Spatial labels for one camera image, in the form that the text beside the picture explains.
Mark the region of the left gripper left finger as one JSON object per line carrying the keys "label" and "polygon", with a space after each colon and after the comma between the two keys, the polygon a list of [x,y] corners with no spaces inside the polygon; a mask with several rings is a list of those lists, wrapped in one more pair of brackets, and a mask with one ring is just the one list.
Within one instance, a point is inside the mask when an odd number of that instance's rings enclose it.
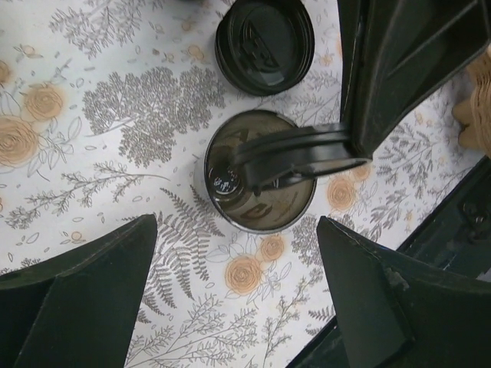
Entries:
{"label": "left gripper left finger", "polygon": [[157,241],[142,215],[1,277],[3,367],[122,367]]}

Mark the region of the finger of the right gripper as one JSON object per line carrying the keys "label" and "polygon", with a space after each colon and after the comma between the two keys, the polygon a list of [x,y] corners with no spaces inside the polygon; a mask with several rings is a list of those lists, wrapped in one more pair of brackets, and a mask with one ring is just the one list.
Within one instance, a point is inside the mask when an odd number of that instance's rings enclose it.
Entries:
{"label": "finger of the right gripper", "polygon": [[341,122],[370,158],[396,125],[490,43],[488,1],[339,1]]}

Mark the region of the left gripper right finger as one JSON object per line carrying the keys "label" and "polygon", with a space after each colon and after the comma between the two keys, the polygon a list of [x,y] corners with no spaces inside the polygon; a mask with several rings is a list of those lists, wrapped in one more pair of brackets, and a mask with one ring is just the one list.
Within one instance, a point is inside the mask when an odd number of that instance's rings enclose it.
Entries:
{"label": "left gripper right finger", "polygon": [[321,217],[318,244],[351,367],[488,367],[490,284]]}

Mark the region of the black coffee cup lid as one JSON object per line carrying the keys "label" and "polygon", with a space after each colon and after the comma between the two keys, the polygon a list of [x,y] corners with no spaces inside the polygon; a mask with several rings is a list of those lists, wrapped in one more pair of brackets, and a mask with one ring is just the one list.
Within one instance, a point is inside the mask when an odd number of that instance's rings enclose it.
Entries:
{"label": "black coffee cup lid", "polygon": [[216,29],[215,56],[227,81],[257,97],[299,84],[315,55],[315,33],[300,1],[236,1]]}

